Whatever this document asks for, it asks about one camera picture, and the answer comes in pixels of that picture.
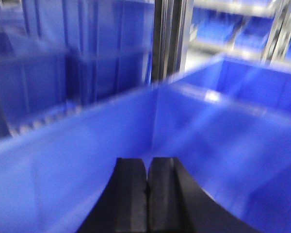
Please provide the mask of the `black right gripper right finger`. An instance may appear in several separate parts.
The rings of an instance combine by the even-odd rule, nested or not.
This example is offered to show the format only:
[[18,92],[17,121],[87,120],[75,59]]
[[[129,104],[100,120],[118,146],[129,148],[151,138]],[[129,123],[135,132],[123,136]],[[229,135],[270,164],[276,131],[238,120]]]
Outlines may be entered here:
[[155,157],[148,171],[151,233],[256,233],[210,197],[177,157]]

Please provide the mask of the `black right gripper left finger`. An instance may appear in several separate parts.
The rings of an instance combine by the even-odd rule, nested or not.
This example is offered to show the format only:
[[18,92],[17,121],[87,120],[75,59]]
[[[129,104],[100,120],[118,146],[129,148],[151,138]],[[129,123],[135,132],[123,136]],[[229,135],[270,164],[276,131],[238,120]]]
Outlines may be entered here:
[[117,158],[98,201],[80,233],[146,233],[146,168],[142,159]]

